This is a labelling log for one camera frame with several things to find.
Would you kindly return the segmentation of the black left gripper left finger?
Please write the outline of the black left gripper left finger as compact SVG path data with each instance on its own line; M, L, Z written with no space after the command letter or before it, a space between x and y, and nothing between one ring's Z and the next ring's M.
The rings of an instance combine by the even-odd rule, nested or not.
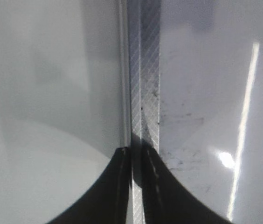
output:
M131 179L131 153L117 148L95 183L50 224L125 224Z

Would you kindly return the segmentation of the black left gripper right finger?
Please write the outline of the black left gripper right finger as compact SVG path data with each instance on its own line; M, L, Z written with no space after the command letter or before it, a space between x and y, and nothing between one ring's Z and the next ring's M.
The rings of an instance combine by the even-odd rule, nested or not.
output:
M142 197L147 224L229 224L173 176L156 150L141 148Z

